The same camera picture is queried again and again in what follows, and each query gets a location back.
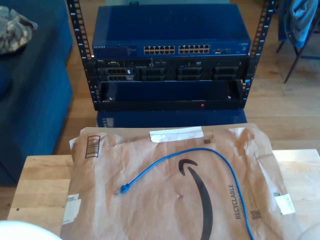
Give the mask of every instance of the camouflage fabric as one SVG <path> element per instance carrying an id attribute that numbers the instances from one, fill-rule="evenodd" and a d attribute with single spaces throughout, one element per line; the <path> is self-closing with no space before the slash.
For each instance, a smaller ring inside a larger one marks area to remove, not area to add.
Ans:
<path id="1" fill-rule="evenodd" d="M 0 6 L 0 54 L 13 53 L 25 46 L 38 25 L 6 6 Z"/>

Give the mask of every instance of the blue network switch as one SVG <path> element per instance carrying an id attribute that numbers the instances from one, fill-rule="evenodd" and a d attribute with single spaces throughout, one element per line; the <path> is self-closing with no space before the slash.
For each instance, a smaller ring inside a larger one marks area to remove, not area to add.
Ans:
<path id="1" fill-rule="evenodd" d="M 251 40 L 236 4 L 100 6 L 96 59 L 245 56 Z"/>

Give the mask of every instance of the tape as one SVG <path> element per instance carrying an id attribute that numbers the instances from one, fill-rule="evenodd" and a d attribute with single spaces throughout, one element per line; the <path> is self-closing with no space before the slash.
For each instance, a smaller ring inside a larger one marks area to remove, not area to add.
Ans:
<path id="1" fill-rule="evenodd" d="M 200 126 L 185 127 L 179 129 L 168 129 L 160 131 L 150 131 L 151 141 L 154 143 L 163 143 L 179 141 L 186 139 L 202 138 L 204 133 Z"/>
<path id="2" fill-rule="evenodd" d="M 283 215 L 293 214 L 296 212 L 289 194 L 275 196 L 274 198 Z"/>
<path id="3" fill-rule="evenodd" d="M 65 205 L 62 225 L 72 223 L 77 217 L 81 205 L 79 194 L 69 195 Z"/>

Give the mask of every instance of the blue ethernet cable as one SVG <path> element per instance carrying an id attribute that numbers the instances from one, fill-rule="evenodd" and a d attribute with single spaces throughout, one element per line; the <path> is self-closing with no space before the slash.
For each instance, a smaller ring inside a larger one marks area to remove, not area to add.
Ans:
<path id="1" fill-rule="evenodd" d="M 234 181 L 235 181 L 235 185 L 236 185 L 236 188 L 239 192 L 239 197 L 240 197 L 240 200 L 241 200 L 241 204 L 243 206 L 243 213 L 244 213 L 244 219 L 245 219 L 245 224 L 246 224 L 246 229 L 247 229 L 247 232 L 249 234 L 249 237 L 250 237 L 250 240 L 254 240 L 254 237 L 252 235 L 252 232 L 251 232 L 251 229 L 250 229 L 250 225 L 249 225 L 249 219 L 248 219 L 248 214 L 247 214 L 247 209 L 246 209 L 246 205 L 245 205 L 245 201 L 244 201 L 244 198 L 242 196 L 242 193 L 241 193 L 241 190 L 240 190 L 240 186 L 239 186 L 239 183 L 238 183 L 238 179 L 237 179 L 237 176 L 235 174 L 235 171 L 234 169 L 232 168 L 231 164 L 228 162 L 228 160 L 223 156 L 221 155 L 219 152 L 211 149 L 211 148 L 207 148 L 207 147 L 196 147 L 196 148 L 190 148 L 190 149 L 187 149 L 187 150 L 183 150 L 183 151 L 178 151 L 176 153 L 173 153 L 173 154 L 170 154 L 168 156 L 164 156 L 163 158 L 160 158 L 158 161 L 155 161 L 153 164 L 151 164 L 148 168 L 146 168 L 142 173 L 140 173 L 135 179 L 133 179 L 130 183 L 127 183 L 125 185 L 122 185 L 120 190 L 118 191 L 119 194 L 124 194 L 126 191 L 128 191 L 130 189 L 130 187 L 138 180 L 140 179 L 146 172 L 148 172 L 151 168 L 153 168 L 155 165 L 157 165 L 158 163 L 164 161 L 164 160 L 167 160 L 169 158 L 172 158 L 172 157 L 175 157 L 175 156 L 178 156 L 180 154 L 185 154 L 185 153 L 188 153 L 188 152 L 194 152 L 194 151 L 209 151 L 209 152 L 212 152 L 216 155 L 218 155 L 220 158 L 222 158 L 222 160 L 228 165 L 232 175 L 233 175 L 233 178 L 234 178 Z"/>

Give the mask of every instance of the black rack frame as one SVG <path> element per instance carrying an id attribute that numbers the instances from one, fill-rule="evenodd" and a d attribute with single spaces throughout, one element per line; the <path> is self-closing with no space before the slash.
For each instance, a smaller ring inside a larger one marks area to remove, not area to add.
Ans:
<path id="1" fill-rule="evenodd" d="M 85 76 L 91 93 L 94 109 L 103 111 L 99 94 L 97 79 L 98 75 L 95 68 L 94 56 L 91 55 L 87 32 L 80 7 L 80 0 L 66 0 L 74 35 L 80 52 Z M 251 89 L 252 82 L 258 67 L 259 59 L 265 44 L 265 39 L 269 30 L 270 22 L 276 8 L 276 0 L 264 0 L 258 27 L 253 40 L 250 61 L 245 79 L 243 79 L 241 108 L 244 108 Z"/>

